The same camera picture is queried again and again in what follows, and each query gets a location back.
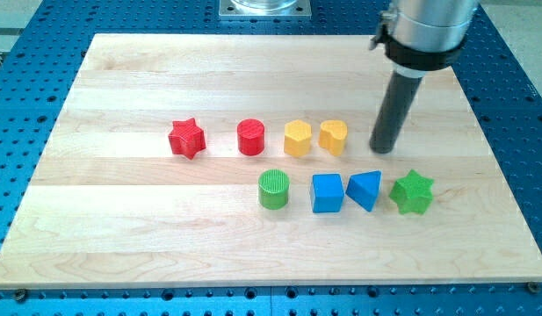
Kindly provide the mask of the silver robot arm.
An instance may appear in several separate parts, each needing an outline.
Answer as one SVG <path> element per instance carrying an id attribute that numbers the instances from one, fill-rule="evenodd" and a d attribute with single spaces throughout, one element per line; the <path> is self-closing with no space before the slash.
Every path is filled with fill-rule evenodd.
<path id="1" fill-rule="evenodd" d="M 394 71 L 418 79 L 451 66 L 466 43 L 478 0 L 392 0 L 369 48 L 384 46 Z"/>

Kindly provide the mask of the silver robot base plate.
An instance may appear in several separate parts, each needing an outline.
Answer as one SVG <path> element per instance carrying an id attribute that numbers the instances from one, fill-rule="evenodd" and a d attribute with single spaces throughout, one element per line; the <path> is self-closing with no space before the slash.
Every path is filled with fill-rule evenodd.
<path id="1" fill-rule="evenodd" d="M 310 0 L 220 0 L 220 18 L 275 18 L 312 15 Z"/>

